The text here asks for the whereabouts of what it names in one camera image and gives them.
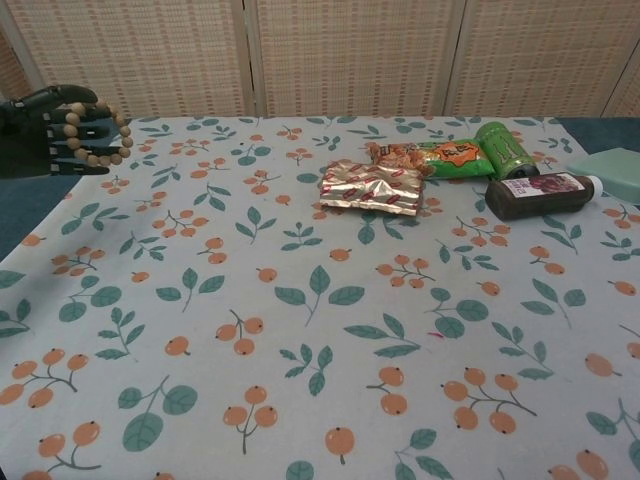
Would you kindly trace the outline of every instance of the dark brown sauce bottle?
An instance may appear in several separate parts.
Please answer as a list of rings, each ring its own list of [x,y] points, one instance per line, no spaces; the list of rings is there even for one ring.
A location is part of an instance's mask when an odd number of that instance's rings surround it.
[[[489,183],[485,200],[500,220],[577,212],[602,194],[602,182],[594,176],[550,173]]]

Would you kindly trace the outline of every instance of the white bottle cap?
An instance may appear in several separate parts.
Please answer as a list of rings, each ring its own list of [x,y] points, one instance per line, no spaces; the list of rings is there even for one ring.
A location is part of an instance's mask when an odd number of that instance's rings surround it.
[[[604,191],[602,180],[600,180],[595,175],[587,175],[587,178],[591,180],[591,183],[593,183],[593,198],[600,198],[602,196],[602,192]]]

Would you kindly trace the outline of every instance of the silver foil snack bag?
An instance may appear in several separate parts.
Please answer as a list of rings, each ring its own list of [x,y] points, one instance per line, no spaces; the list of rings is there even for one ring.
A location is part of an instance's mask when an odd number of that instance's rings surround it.
[[[329,164],[322,178],[320,203],[415,216],[421,193],[418,170],[338,160]]]

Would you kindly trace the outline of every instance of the snack bag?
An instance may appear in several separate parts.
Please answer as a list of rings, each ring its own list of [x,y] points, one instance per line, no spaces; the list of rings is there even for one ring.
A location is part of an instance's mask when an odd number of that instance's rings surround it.
[[[422,174],[416,169],[332,162],[320,184],[320,203],[415,216],[420,205]]]
[[[419,170],[436,178],[493,175],[493,165],[475,140],[450,142],[373,144],[369,147],[376,165]]]

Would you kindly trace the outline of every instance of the robotic hand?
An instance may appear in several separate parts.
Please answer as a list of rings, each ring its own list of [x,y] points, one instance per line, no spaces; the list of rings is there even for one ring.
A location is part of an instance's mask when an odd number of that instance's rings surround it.
[[[57,108],[62,104],[72,104],[71,109]],[[123,147],[81,143],[81,140],[105,138],[111,133],[108,126],[83,126],[82,122],[110,117],[123,137]],[[58,85],[38,90],[19,100],[0,104],[0,178],[108,173],[106,167],[110,163],[120,163],[130,155],[126,148],[133,143],[128,138],[130,134],[124,118],[98,101],[88,88]],[[81,163],[65,161],[74,157]]]

